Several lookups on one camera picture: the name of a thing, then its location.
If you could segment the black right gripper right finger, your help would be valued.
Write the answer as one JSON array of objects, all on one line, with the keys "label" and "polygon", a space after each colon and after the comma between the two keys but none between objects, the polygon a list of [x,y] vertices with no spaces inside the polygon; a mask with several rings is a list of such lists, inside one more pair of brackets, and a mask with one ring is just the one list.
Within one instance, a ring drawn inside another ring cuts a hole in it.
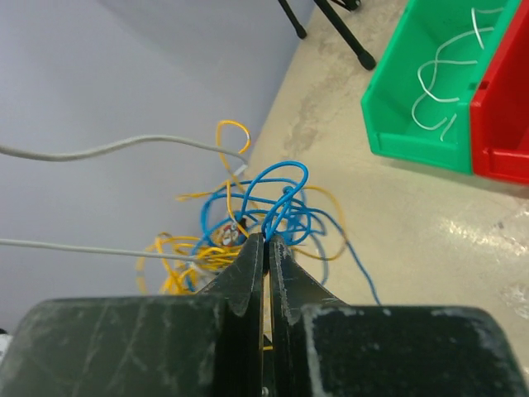
[{"label": "black right gripper right finger", "polygon": [[503,330],[482,309],[349,305],[282,238],[268,258],[277,395],[527,395]]}]

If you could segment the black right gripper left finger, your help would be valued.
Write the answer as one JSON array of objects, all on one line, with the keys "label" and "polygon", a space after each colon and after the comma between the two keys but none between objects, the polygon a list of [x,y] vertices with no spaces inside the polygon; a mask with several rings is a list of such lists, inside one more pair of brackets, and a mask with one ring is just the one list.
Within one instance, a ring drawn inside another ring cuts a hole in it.
[{"label": "black right gripper left finger", "polygon": [[257,233],[196,294],[37,304],[2,361],[2,395],[260,395],[264,258]]}]

